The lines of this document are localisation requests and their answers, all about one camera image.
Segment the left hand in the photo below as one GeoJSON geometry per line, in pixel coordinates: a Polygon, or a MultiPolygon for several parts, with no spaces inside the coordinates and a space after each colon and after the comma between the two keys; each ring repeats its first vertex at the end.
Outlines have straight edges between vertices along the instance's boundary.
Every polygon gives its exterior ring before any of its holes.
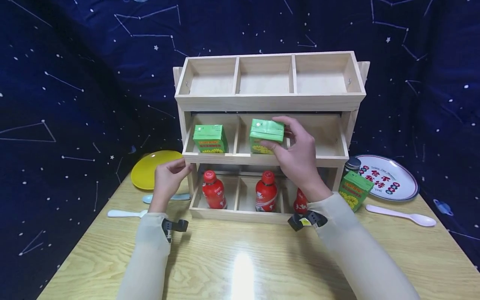
{"type": "Polygon", "coordinates": [[[180,187],[182,180],[192,171],[193,166],[184,158],[158,165],[155,169],[155,187],[149,213],[164,213],[167,204],[180,187]]]}

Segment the light blue spoon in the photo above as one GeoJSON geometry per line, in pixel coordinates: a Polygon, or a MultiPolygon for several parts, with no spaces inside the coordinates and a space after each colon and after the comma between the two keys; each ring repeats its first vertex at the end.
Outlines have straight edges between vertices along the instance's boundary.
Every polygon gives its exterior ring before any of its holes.
{"type": "MultiPolygon", "coordinates": [[[[150,204],[152,202],[152,197],[153,197],[153,194],[145,195],[145,196],[143,196],[142,201],[147,203],[147,204],[150,204]]],[[[184,201],[185,200],[190,200],[190,194],[185,193],[185,194],[174,195],[173,197],[170,198],[170,200],[184,200],[184,201]]]]}

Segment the yellow plate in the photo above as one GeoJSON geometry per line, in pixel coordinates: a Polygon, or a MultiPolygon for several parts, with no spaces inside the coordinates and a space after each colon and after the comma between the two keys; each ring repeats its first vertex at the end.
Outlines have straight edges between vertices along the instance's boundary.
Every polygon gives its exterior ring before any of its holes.
{"type": "Polygon", "coordinates": [[[155,185],[155,168],[166,162],[182,158],[181,153],[171,150],[153,152],[140,161],[132,169],[132,183],[142,190],[153,190],[155,185]]]}

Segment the small glass jar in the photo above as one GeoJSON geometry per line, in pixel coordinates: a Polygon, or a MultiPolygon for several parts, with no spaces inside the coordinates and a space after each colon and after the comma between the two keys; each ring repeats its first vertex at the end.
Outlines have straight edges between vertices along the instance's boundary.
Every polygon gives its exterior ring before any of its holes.
{"type": "Polygon", "coordinates": [[[345,163],[342,177],[344,177],[350,171],[358,173],[360,170],[360,167],[361,167],[361,161],[356,157],[352,157],[345,163]]]}

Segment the black wrist strap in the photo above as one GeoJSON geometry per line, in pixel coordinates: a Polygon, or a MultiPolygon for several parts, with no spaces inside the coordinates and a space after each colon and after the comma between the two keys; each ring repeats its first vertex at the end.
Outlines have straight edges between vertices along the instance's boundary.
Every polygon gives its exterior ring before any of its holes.
{"type": "Polygon", "coordinates": [[[167,219],[162,221],[163,233],[167,237],[169,243],[172,243],[172,231],[185,232],[188,228],[188,221],[179,220],[178,222],[172,222],[167,219]]]}
{"type": "Polygon", "coordinates": [[[313,226],[314,228],[319,228],[325,225],[328,222],[328,219],[313,210],[307,211],[306,214],[294,214],[288,219],[288,223],[295,231],[299,231],[304,226],[313,226]]]}

